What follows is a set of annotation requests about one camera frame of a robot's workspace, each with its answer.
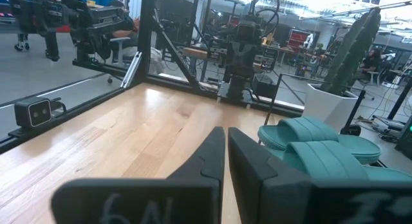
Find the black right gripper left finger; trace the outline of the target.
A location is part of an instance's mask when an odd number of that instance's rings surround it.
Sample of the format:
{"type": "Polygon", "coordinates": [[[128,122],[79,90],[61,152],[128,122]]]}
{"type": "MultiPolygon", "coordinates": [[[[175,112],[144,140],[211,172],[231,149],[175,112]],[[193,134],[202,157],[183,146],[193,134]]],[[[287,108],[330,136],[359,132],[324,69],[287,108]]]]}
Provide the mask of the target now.
{"type": "Polygon", "coordinates": [[[51,198],[56,224],[220,224],[225,133],[215,127],[172,174],[81,178],[51,198]]]}

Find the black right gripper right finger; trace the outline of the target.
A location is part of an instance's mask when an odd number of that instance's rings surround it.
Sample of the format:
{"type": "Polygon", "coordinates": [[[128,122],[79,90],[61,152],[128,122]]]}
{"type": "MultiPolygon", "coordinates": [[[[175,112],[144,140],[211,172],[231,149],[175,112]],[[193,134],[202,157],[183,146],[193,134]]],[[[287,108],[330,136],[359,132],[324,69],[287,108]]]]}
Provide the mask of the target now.
{"type": "Polygon", "coordinates": [[[239,129],[229,164],[242,224],[412,224],[412,183],[312,178],[239,129]]]}

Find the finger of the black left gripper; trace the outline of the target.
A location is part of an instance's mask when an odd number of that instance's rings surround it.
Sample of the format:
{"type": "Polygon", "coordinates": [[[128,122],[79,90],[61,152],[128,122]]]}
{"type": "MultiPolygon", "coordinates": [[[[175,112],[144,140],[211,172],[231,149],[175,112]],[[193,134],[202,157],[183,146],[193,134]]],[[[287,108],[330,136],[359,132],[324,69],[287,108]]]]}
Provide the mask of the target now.
{"type": "Polygon", "coordinates": [[[241,52],[239,49],[234,51],[232,59],[232,74],[233,76],[241,75],[241,52]]]}
{"type": "Polygon", "coordinates": [[[248,50],[245,50],[242,56],[242,75],[244,77],[250,77],[250,59],[248,50]]]}

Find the teal rubber slide sandal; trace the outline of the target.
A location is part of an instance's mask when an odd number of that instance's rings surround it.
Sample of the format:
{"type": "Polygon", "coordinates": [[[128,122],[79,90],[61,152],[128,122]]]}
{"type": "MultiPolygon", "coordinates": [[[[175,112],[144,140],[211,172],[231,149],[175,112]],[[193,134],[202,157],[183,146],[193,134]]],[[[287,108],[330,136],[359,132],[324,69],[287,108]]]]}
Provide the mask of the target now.
{"type": "Polygon", "coordinates": [[[315,179],[412,183],[412,175],[402,171],[362,165],[335,141],[290,142],[284,150],[269,148],[268,151],[315,179]]]}
{"type": "Polygon", "coordinates": [[[290,142],[331,141],[345,147],[362,164],[371,164],[381,156],[379,146],[354,135],[343,135],[313,117],[286,118],[276,125],[264,125],[258,129],[259,140],[268,148],[284,151],[290,142]]]}

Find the red cabinet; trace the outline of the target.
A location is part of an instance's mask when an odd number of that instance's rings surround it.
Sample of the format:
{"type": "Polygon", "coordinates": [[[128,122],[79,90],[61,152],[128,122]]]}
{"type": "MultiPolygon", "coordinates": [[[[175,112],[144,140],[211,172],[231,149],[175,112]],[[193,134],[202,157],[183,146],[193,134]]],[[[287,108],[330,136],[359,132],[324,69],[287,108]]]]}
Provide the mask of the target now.
{"type": "Polygon", "coordinates": [[[287,40],[287,46],[294,52],[298,52],[300,47],[304,44],[310,32],[291,29],[287,40]]]}

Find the white hexagonal plant pot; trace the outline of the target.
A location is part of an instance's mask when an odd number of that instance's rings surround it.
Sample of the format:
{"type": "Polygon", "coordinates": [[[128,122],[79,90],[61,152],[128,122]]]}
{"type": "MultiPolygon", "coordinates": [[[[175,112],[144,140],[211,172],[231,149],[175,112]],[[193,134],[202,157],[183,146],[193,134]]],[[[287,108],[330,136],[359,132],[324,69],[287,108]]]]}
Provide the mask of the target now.
{"type": "Polygon", "coordinates": [[[340,133],[358,101],[358,96],[345,91],[343,96],[320,90],[320,84],[307,84],[304,117],[314,117],[340,133]]]}

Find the tall green cactus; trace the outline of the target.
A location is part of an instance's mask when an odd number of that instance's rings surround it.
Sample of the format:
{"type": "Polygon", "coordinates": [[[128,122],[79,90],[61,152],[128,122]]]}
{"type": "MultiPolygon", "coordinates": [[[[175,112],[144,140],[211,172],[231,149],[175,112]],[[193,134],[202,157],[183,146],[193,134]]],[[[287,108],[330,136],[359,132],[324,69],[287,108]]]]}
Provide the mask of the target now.
{"type": "Polygon", "coordinates": [[[378,7],[371,8],[352,24],[324,78],[321,91],[342,96],[350,87],[350,80],[378,32],[380,11],[378,7]]]}

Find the person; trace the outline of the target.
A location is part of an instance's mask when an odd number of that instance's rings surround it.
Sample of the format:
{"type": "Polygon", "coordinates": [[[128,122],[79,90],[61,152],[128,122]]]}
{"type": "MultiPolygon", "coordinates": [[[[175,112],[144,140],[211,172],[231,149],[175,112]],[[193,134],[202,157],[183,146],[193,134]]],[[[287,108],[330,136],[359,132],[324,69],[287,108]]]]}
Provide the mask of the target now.
{"type": "MultiPolygon", "coordinates": [[[[138,34],[140,29],[140,19],[134,18],[133,30],[119,30],[113,32],[109,37],[110,39],[127,38],[122,43],[122,59],[134,57],[138,51],[138,34]]],[[[149,73],[159,75],[164,73],[164,63],[162,62],[162,52],[154,47],[151,47],[149,73]]]]}
{"type": "Polygon", "coordinates": [[[371,75],[369,72],[378,72],[381,61],[382,50],[378,48],[371,50],[360,64],[359,69],[355,72],[348,85],[353,86],[357,80],[370,80],[371,75]]]}

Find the white stool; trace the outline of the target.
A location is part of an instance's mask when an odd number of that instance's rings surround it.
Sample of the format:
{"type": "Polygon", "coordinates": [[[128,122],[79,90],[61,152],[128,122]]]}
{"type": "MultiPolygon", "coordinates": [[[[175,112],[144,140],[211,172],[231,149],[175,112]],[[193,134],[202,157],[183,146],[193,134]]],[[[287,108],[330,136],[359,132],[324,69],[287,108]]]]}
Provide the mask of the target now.
{"type": "Polygon", "coordinates": [[[112,47],[112,63],[118,64],[119,66],[124,66],[123,61],[123,43],[130,40],[129,37],[118,37],[110,39],[112,47]]]}

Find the black electronics box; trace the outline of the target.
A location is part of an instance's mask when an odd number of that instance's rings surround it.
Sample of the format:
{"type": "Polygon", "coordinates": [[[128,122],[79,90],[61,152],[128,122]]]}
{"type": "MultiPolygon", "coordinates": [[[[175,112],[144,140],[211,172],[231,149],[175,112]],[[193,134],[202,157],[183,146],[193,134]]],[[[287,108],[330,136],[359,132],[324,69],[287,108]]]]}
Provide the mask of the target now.
{"type": "Polygon", "coordinates": [[[405,123],[395,149],[412,160],[412,115],[405,123]]]}

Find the black background robot station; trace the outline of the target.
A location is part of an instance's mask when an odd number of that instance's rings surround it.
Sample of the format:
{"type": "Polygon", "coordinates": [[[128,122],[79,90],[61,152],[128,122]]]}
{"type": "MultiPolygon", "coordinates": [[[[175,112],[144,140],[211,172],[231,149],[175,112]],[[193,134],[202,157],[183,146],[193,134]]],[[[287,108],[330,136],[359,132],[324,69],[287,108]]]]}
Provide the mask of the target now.
{"type": "Polygon", "coordinates": [[[120,30],[134,31],[135,22],[124,9],[115,6],[90,7],[82,0],[9,0],[12,15],[23,33],[39,34],[46,42],[46,57],[60,59],[57,29],[67,26],[77,59],[97,53],[111,55],[108,36],[120,30]]]}

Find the black aluminium table frame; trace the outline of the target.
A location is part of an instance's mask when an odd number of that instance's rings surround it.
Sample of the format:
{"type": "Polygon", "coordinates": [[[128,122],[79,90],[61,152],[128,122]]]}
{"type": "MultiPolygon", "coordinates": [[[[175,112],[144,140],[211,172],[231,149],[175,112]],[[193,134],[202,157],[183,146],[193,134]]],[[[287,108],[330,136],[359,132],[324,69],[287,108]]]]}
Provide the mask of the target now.
{"type": "MultiPolygon", "coordinates": [[[[214,89],[212,87],[204,86],[194,74],[192,74],[189,69],[186,67],[184,60],[179,56],[176,48],[173,46],[173,43],[169,40],[166,35],[163,26],[160,23],[158,18],[157,9],[155,7],[155,0],[147,0],[147,4],[143,7],[142,19],[143,23],[140,26],[140,34],[138,39],[138,51],[142,52],[142,58],[140,65],[135,73],[133,81],[129,88],[132,88],[136,85],[139,85],[143,82],[148,82],[158,86],[165,86],[172,89],[177,89],[180,91],[186,91],[195,95],[201,95],[208,98],[218,98],[218,92],[220,88],[214,89]],[[149,71],[149,48],[151,43],[151,34],[156,32],[164,41],[165,45],[170,52],[173,60],[177,63],[178,67],[182,70],[182,73],[185,76],[185,80],[172,79],[170,77],[150,75],[149,71]]],[[[121,77],[122,80],[126,75],[128,68],[122,66],[115,66],[112,64],[100,64],[93,61],[89,57],[86,59],[78,60],[77,58],[73,60],[73,65],[83,67],[89,70],[99,71],[111,75],[112,77],[121,77]]],[[[18,127],[15,131],[9,133],[8,137],[0,140],[0,154],[3,154],[18,145],[21,145],[30,139],[39,136],[50,129],[78,116],[79,114],[103,103],[104,101],[113,98],[114,96],[124,92],[125,90],[121,87],[114,90],[113,92],[108,92],[97,98],[94,98],[90,101],[84,102],[74,108],[67,109],[65,113],[62,113],[61,109],[58,109],[53,112],[54,116],[51,121],[33,129],[25,129],[18,127]]],[[[254,99],[253,103],[247,105],[243,102],[227,100],[230,103],[237,105],[245,105],[258,110],[267,110],[268,113],[275,113],[279,115],[284,115],[286,117],[299,117],[303,114],[303,109],[284,104],[282,101],[277,101],[275,98],[272,98],[270,102],[265,102],[263,100],[254,99]]]]}

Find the silver frame bracket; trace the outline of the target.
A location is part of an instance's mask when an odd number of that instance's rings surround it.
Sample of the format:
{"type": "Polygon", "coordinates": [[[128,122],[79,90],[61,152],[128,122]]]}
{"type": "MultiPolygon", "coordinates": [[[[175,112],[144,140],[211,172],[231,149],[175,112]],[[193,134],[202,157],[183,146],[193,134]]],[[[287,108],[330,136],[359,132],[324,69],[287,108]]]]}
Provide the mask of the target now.
{"type": "Polygon", "coordinates": [[[122,88],[127,89],[130,87],[131,82],[133,81],[133,78],[135,76],[135,73],[140,65],[141,58],[142,52],[136,52],[135,56],[133,57],[133,60],[131,61],[131,64],[129,65],[126,75],[121,83],[122,88]]]}

